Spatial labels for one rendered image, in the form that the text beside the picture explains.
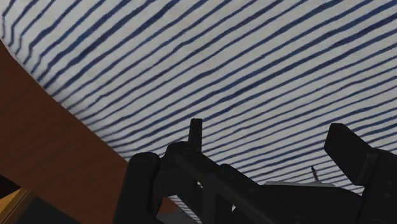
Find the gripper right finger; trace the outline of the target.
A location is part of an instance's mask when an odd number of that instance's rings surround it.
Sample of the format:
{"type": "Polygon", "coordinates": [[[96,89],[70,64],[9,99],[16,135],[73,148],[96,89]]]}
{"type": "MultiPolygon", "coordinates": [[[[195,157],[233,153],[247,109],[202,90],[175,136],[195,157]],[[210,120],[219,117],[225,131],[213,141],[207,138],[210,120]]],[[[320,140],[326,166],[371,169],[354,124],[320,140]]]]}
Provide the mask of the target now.
{"type": "Polygon", "coordinates": [[[371,147],[342,123],[330,125],[324,150],[364,188],[355,224],[397,224],[397,155],[371,147]]]}

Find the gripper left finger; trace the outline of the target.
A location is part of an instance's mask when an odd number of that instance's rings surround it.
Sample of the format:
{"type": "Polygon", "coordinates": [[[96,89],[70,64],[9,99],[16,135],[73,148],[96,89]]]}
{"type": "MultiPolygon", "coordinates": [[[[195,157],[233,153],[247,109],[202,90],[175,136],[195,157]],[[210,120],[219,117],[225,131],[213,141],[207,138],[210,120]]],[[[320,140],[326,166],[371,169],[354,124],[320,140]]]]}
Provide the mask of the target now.
{"type": "Polygon", "coordinates": [[[190,121],[188,141],[168,145],[164,156],[144,152],[128,163],[113,224],[164,224],[162,200],[178,196],[202,224],[260,224],[258,185],[201,152],[202,120],[190,121]]]}

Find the white blue striped bed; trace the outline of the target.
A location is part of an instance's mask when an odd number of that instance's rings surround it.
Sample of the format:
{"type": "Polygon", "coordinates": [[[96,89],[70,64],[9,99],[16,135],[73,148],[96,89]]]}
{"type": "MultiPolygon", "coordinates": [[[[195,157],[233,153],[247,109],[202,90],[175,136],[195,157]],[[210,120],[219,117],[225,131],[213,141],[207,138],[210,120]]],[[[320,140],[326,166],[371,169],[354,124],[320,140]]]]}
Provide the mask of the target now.
{"type": "Polygon", "coordinates": [[[0,0],[0,42],[119,156],[202,152],[288,199],[360,197],[332,123],[397,155],[397,0],[0,0]]]}

